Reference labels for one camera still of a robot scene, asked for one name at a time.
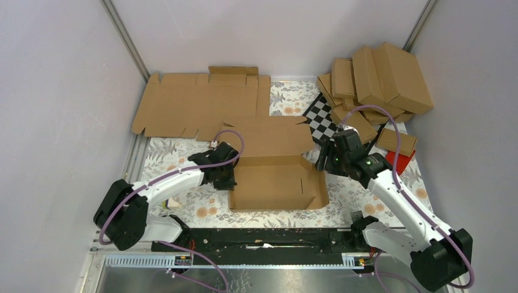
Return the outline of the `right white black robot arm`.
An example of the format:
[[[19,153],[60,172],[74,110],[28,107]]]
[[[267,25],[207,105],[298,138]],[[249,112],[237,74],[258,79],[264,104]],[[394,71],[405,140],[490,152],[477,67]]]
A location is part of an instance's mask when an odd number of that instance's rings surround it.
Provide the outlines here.
[[[382,200],[407,230],[403,234],[373,216],[361,217],[351,225],[353,248],[366,251],[374,247],[392,255],[409,266],[420,285],[432,292],[452,285],[465,273],[474,280],[471,235],[465,229],[453,230],[427,210],[383,155],[367,152],[354,128],[326,140],[315,167],[360,183]]]

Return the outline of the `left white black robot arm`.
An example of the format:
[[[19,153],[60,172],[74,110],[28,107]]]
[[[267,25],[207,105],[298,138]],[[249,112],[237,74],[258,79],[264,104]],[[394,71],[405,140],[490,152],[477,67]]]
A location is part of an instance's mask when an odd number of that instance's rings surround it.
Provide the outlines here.
[[[99,243],[113,244],[124,251],[139,241],[163,241],[176,251],[184,250],[189,245],[188,232],[172,216],[151,214],[151,208],[202,185],[232,190],[237,185],[234,168],[240,154],[222,142],[215,148],[190,155],[183,165],[148,181],[116,180],[93,217],[100,229]]]

